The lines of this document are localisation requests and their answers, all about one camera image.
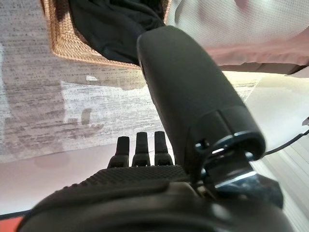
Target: wicker basket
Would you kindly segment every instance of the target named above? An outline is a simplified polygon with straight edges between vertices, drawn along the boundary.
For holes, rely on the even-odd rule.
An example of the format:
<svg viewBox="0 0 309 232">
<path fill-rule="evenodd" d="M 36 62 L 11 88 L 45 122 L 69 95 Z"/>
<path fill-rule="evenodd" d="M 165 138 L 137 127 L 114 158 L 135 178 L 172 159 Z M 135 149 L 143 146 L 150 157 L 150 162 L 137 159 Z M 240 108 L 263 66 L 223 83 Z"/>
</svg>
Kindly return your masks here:
<svg viewBox="0 0 309 232">
<path fill-rule="evenodd" d="M 40 0 L 47 20 L 52 52 L 59 57 L 95 64 L 114 65 L 139 69 L 139 66 L 108 60 L 86 44 L 82 35 L 73 28 L 68 0 Z M 161 0 L 166 23 L 172 0 Z"/>
</svg>

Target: robotic hand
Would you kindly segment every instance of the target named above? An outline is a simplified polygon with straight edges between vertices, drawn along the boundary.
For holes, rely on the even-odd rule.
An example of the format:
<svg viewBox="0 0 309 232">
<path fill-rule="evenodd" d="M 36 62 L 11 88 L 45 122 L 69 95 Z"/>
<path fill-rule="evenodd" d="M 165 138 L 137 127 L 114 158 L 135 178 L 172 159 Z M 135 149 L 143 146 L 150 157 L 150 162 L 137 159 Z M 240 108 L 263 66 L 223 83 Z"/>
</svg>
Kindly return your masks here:
<svg viewBox="0 0 309 232">
<path fill-rule="evenodd" d="M 248 109 L 208 54 L 166 26 L 138 40 L 140 66 L 171 141 L 155 133 L 155 166 L 147 134 L 118 138 L 107 169 L 37 204 L 18 227 L 35 231 L 293 231 L 276 181 L 249 161 L 262 158 L 264 138 Z"/>
</svg>

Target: pink fabric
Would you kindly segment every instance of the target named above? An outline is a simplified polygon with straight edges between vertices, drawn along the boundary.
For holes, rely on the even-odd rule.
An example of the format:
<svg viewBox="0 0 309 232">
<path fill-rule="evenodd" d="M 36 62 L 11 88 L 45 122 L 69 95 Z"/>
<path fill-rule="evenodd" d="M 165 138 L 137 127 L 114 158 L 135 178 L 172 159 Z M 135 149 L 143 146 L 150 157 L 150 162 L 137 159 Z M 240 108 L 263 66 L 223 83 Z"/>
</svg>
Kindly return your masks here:
<svg viewBox="0 0 309 232">
<path fill-rule="evenodd" d="M 309 64 L 309 28 L 286 41 L 204 47 L 218 65 L 243 63 Z"/>
<path fill-rule="evenodd" d="M 309 64 L 307 0 L 172 0 L 168 24 L 218 65 Z"/>
</svg>

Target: black cable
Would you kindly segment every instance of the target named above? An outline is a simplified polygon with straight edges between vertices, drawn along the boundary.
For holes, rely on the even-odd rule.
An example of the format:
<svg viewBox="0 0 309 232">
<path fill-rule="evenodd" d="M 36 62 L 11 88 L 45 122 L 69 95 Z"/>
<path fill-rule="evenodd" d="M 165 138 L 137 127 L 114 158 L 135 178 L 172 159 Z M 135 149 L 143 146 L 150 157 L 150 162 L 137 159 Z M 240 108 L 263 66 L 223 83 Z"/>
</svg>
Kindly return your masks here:
<svg viewBox="0 0 309 232">
<path fill-rule="evenodd" d="M 305 133 L 301 133 L 301 134 L 297 135 L 295 138 L 291 139 L 287 143 L 285 143 L 285 144 L 283 144 L 283 145 L 281 145 L 281 146 L 279 146 L 279 147 L 277 147 L 275 149 L 272 149 L 272 150 L 266 152 L 265 155 L 270 155 L 272 153 L 280 151 L 280 150 L 286 148 L 287 146 L 291 145 L 292 143 L 296 142 L 298 139 L 300 139 L 301 137 L 303 137 L 303 136 L 305 136 L 307 134 L 309 134 L 309 130 L 307 130 Z"/>
</svg>

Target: gray carpet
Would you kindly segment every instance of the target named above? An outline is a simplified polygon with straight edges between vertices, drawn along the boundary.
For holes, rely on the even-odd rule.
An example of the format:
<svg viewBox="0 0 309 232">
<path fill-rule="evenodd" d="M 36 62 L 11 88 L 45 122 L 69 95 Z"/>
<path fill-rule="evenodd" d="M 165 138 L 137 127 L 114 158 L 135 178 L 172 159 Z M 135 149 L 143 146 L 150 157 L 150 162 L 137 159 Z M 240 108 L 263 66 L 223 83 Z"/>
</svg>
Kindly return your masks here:
<svg viewBox="0 0 309 232">
<path fill-rule="evenodd" d="M 2 0 L 0 22 L 0 162 L 163 129 L 141 71 L 51 54 L 38 0 Z M 256 81 L 234 84 L 246 99 Z"/>
</svg>

